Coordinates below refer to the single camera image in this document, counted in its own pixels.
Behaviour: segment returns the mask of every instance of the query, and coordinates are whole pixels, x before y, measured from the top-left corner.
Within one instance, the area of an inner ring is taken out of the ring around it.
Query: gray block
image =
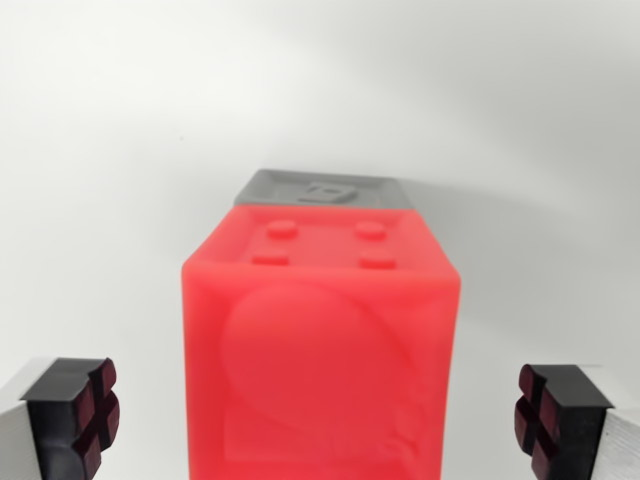
[[[285,170],[258,170],[235,204],[413,208],[393,178]]]

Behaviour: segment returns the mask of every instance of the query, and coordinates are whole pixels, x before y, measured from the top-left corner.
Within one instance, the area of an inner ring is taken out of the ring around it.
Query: plastic block
[[[610,409],[591,480],[640,478],[640,408]]]
[[[439,480],[459,289],[414,210],[233,208],[183,269],[191,480]]]
[[[0,480],[42,480],[24,392],[54,362],[37,358],[0,389]]]
[[[392,178],[259,170],[236,198],[240,204],[410,209]]]
[[[576,365],[525,365],[516,438],[539,480],[589,480],[613,405]]]
[[[43,480],[94,477],[118,429],[115,381],[110,359],[62,358],[24,394]]]

